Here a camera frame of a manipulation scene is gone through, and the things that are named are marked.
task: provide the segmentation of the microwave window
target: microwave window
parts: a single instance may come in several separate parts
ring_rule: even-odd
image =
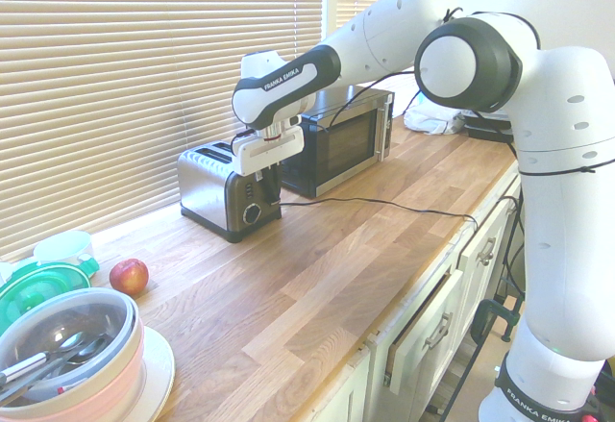
[[[322,185],[374,156],[377,110],[333,124],[316,141],[316,182]]]

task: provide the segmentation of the toaster slot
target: toaster slot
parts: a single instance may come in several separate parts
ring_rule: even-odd
[[[231,145],[229,143],[225,143],[224,141],[218,141],[217,143],[214,143],[213,146],[221,150],[228,151],[229,153],[233,152]]]
[[[196,150],[196,153],[207,156],[208,158],[212,158],[218,162],[223,162],[225,164],[230,164],[233,162],[230,157],[220,153],[219,151],[212,150],[210,148],[201,148],[200,150]]]

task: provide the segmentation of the microwave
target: microwave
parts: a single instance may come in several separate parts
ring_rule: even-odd
[[[395,94],[369,88],[335,119],[363,87],[320,90],[301,128],[306,146],[282,161],[282,185],[308,198],[329,191],[388,156]]]

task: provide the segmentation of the microwave handle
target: microwave handle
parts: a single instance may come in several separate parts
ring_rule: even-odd
[[[384,161],[386,155],[386,134],[390,126],[390,120],[388,118],[391,102],[393,101],[393,94],[386,97],[386,102],[382,108],[378,108],[379,118],[381,119],[380,139],[376,146],[376,153],[378,154],[378,161]]]

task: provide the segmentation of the toaster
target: toaster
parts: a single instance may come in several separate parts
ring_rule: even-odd
[[[233,149],[214,141],[184,151],[178,158],[182,215],[239,242],[266,223],[281,218],[282,176],[276,165],[247,177],[233,170]]]

